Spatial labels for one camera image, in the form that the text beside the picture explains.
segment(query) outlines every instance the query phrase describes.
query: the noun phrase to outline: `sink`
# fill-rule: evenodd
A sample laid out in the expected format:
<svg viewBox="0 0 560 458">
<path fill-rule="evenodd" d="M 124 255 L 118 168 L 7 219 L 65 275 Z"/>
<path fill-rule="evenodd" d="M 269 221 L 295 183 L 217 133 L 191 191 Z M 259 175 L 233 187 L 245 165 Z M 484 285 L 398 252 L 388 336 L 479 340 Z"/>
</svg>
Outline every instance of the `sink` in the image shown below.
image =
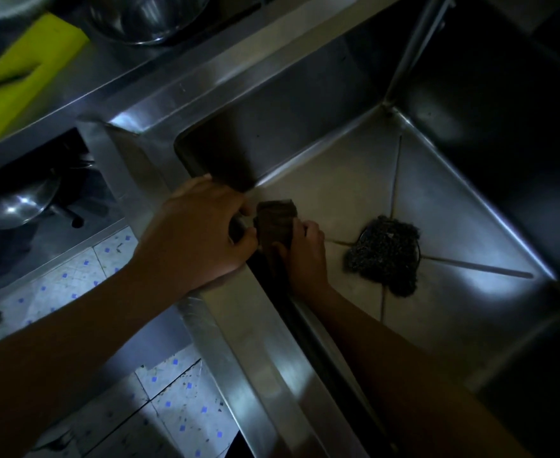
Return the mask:
<svg viewBox="0 0 560 458">
<path fill-rule="evenodd" d="M 136 234 L 173 189 L 207 172 L 254 203 L 291 198 L 326 233 L 331 284 L 480 392 L 560 322 L 553 277 L 410 119 L 381 104 L 398 57 L 383 54 L 389 37 L 377 34 L 405 22 L 410 6 L 339 0 L 345 6 L 332 12 L 323 1 L 263 8 L 124 91 L 100 109 L 103 124 L 79 130 Z M 312 24 L 300 32 L 296 19 L 305 18 Z M 244 36 L 255 21 L 264 27 Z M 408 33 L 386 49 L 400 51 Z M 408 298 L 342 269 L 378 215 L 421 231 L 418 289 Z M 245 436 L 295 450 L 297 428 L 316 436 L 311 450 L 316 440 L 341 449 L 357 437 L 358 452 L 346 455 L 388 452 L 376 449 L 379 420 L 324 329 L 299 303 L 276 298 L 258 262 L 249 265 L 178 306 Z M 357 401 L 342 403 L 347 390 Z M 368 431 L 352 430 L 363 412 Z M 287 415 L 295 428 L 283 429 Z"/>
</svg>

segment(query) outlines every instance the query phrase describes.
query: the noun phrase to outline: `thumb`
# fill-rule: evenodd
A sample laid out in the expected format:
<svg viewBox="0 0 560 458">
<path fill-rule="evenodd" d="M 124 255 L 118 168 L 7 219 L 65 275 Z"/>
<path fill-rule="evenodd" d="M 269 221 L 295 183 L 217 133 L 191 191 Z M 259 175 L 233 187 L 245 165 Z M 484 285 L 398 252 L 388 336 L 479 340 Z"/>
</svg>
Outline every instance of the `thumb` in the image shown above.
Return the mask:
<svg viewBox="0 0 560 458">
<path fill-rule="evenodd" d="M 257 230 L 256 228 L 248 228 L 242 239 L 233 246 L 233 252 L 236 258 L 240 261 L 240 264 L 247 261 L 254 251 L 259 247 L 259 241 L 257 240 Z"/>
<path fill-rule="evenodd" d="M 277 253 L 282 258 L 284 265 L 286 265 L 288 261 L 288 249 L 286 249 L 286 246 L 284 246 L 284 244 L 282 244 L 281 242 L 277 242 L 277 241 L 274 244 L 272 244 L 272 246 L 276 249 Z"/>
</svg>

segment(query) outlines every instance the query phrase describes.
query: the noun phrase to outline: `person's left hand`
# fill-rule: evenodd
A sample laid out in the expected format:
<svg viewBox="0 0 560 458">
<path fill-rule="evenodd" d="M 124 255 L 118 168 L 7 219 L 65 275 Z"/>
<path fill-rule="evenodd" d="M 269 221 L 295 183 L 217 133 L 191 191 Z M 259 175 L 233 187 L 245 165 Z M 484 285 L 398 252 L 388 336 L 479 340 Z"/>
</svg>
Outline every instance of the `person's left hand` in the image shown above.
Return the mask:
<svg viewBox="0 0 560 458">
<path fill-rule="evenodd" d="M 178 300 L 238 269 L 257 249 L 254 228 L 238 244 L 231 243 L 229 222 L 238 211 L 247 211 L 242 193 L 209 175 L 190 179 L 155 215 L 128 267 L 150 280 L 169 303 Z"/>
</svg>

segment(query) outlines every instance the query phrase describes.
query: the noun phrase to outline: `tiled floor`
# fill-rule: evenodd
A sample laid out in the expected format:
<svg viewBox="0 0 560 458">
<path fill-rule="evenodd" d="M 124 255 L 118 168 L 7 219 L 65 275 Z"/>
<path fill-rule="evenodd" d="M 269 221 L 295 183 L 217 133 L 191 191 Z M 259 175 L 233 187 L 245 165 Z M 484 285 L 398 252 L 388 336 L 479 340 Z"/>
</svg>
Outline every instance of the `tiled floor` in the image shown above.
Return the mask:
<svg viewBox="0 0 560 458">
<path fill-rule="evenodd" d="M 126 228 L 0 301 L 0 339 L 116 273 L 137 244 Z M 237 431 L 191 345 L 153 369 L 140 367 L 65 418 L 40 438 L 27 458 L 216 458 L 223 456 Z M 61 446 L 48 447 L 53 440 Z"/>
</svg>

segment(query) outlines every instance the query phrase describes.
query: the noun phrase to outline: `yellow object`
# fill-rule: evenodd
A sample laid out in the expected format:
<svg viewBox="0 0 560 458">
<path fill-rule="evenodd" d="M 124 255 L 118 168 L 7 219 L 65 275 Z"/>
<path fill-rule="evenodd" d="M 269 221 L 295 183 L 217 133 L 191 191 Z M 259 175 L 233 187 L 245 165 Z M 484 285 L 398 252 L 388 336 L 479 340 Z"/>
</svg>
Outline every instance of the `yellow object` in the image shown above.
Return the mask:
<svg viewBox="0 0 560 458">
<path fill-rule="evenodd" d="M 0 136 L 88 41 L 82 30 L 47 13 L 2 54 L 0 80 L 36 68 L 24 80 L 0 88 Z"/>
</svg>

